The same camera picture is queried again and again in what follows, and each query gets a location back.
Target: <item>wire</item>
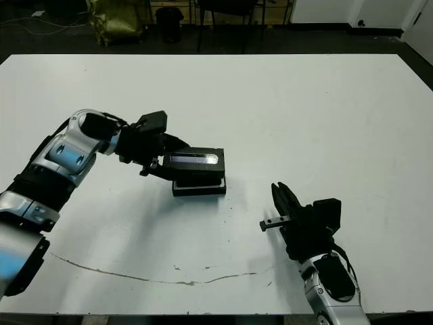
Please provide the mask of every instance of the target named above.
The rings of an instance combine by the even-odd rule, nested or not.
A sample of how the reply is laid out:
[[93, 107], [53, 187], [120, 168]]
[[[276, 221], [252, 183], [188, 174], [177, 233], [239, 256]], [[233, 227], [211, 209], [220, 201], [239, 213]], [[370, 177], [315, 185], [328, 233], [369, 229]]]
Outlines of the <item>wire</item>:
[[15, 18], [15, 19], [9, 19], [9, 20], [5, 20], [4, 22], [0, 22], [0, 25], [3, 24], [7, 24], [9, 22], [18, 22], [21, 20], [33, 20], [33, 21], [37, 21], [37, 22], [44, 22], [46, 24], [52, 25], [52, 26], [56, 26], [56, 27], [80, 27], [82, 25], [75, 25], [81, 18], [79, 18], [78, 20], [76, 20], [74, 23], [72, 23], [71, 25], [59, 25], [56, 24], [54, 22], [50, 22], [48, 20], [44, 20], [44, 19], [40, 19], [40, 18], [33, 18], [33, 17], [23, 17], [23, 18]]
[[[47, 20], [43, 20], [43, 19], [39, 19], [39, 18], [31, 18], [31, 17], [15, 18], [15, 19], [6, 20], [4, 22], [0, 22], [0, 28], [4, 27], [4, 26], [18, 26], [18, 27], [25, 29], [26, 32], [28, 32], [29, 34], [32, 34], [32, 35], [52, 35], [52, 34], [60, 33], [67, 28], [83, 27], [83, 26], [86, 26], [89, 24], [88, 22], [85, 24], [76, 24], [81, 19], [82, 18], [75, 20], [75, 22], [73, 22], [71, 25], [59, 25], [59, 24], [54, 24], [53, 22], [49, 22]], [[39, 33], [39, 32], [33, 32], [32, 30], [30, 30], [29, 28], [25, 27], [22, 24], [10, 24], [10, 22], [17, 22], [17, 21], [21, 21], [21, 20], [33, 20], [33, 21], [38, 21], [38, 22], [44, 22], [44, 23], [50, 24], [52, 26], [61, 27], [61, 29], [58, 29], [55, 32], [40, 32]]]
[[55, 32], [40, 32], [39, 33], [39, 32], [32, 32], [30, 29], [28, 29], [27, 27], [25, 27], [24, 25], [21, 25], [21, 24], [3, 24], [3, 25], [0, 25], [0, 28], [4, 27], [4, 26], [19, 26], [21, 28], [24, 28], [26, 30], [26, 32], [28, 32], [32, 35], [52, 35], [52, 34], [57, 34], [59, 32], [62, 32], [63, 30], [69, 28], [69, 27], [63, 27], [63, 28], [61, 28]]

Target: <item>robotic arm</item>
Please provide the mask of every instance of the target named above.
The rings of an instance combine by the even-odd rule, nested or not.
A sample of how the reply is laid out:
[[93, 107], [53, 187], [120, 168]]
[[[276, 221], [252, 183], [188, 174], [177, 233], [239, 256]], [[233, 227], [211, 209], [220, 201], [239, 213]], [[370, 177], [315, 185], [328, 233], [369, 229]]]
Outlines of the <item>robotic arm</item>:
[[0, 299], [24, 291], [38, 272], [49, 246], [41, 231], [51, 231], [97, 152], [116, 153], [121, 162], [142, 165], [140, 175], [179, 177], [179, 171], [158, 162], [159, 156], [189, 147], [165, 133], [166, 122], [163, 111], [128, 125], [110, 114], [79, 110], [44, 139], [0, 195]]
[[370, 324], [361, 307], [355, 271], [332, 238], [340, 228], [341, 201], [330, 198], [302, 207], [283, 183], [272, 184], [272, 197], [280, 217], [261, 221], [260, 228], [280, 227], [289, 258], [298, 262], [317, 324]]

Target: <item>white table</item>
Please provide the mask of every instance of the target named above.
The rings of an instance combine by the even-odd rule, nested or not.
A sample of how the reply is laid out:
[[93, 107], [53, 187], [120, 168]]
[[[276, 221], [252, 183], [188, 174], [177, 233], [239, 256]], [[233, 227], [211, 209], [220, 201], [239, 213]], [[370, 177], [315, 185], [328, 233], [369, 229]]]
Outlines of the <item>white table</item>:
[[228, 188], [173, 198], [169, 182], [99, 156], [36, 278], [0, 311], [311, 313], [279, 232], [258, 226], [276, 216], [272, 181], [302, 204], [342, 200], [335, 237], [367, 313], [433, 310], [432, 103], [394, 55], [12, 56], [0, 66], [1, 189], [82, 108], [129, 122], [165, 110], [168, 132], [225, 149]]

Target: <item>screw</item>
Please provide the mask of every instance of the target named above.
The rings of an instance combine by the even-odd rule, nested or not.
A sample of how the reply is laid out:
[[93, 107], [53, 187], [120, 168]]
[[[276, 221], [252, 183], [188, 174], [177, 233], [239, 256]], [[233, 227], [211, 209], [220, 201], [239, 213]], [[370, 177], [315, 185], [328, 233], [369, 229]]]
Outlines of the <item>screw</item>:
[[64, 145], [64, 144], [61, 144], [61, 145], [59, 146], [59, 148], [57, 148], [57, 150], [56, 150], [55, 152], [56, 152], [57, 154], [61, 154], [61, 153], [63, 152], [64, 148], [65, 148], [65, 145]]
[[84, 160], [84, 156], [83, 155], [79, 156], [78, 159], [76, 160], [76, 164], [77, 165], [81, 164], [83, 160]]

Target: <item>crack on table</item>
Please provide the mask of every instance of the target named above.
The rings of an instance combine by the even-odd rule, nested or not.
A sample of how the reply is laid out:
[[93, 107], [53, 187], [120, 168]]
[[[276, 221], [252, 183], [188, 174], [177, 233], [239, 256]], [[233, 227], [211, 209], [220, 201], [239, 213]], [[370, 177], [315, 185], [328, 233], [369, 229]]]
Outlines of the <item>crack on table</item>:
[[87, 271], [93, 271], [96, 273], [100, 273], [100, 274], [107, 274], [109, 276], [120, 276], [121, 278], [128, 278], [128, 279], [132, 279], [132, 280], [138, 280], [138, 281], [143, 281], [143, 282], [153, 282], [153, 283], [162, 283], [162, 284], [180, 284], [180, 285], [184, 285], [184, 286], [195, 286], [196, 284], [209, 284], [215, 281], [219, 281], [219, 280], [224, 280], [224, 279], [230, 279], [230, 278], [237, 278], [239, 276], [254, 276], [257, 275], [259, 273], [257, 272], [248, 272], [248, 273], [240, 273], [240, 274], [232, 274], [232, 275], [228, 275], [228, 276], [220, 276], [219, 278], [215, 278], [215, 279], [211, 279], [209, 281], [189, 281], [189, 282], [185, 282], [185, 281], [177, 281], [177, 282], [171, 282], [171, 281], [161, 281], [161, 280], [152, 280], [152, 279], [147, 279], [147, 278], [140, 278], [138, 276], [128, 276], [126, 274], [121, 274], [121, 273], [115, 273], [115, 272], [109, 272], [109, 271], [104, 271], [102, 269], [95, 269], [93, 267], [87, 267], [72, 261], [69, 261], [68, 259], [65, 259], [57, 254], [54, 253], [50, 253], [51, 255], [53, 255], [54, 257], [56, 257], [57, 259], [60, 259], [63, 262], [66, 262], [68, 264], [71, 264], [75, 267], [79, 267], [81, 269], [85, 269]]

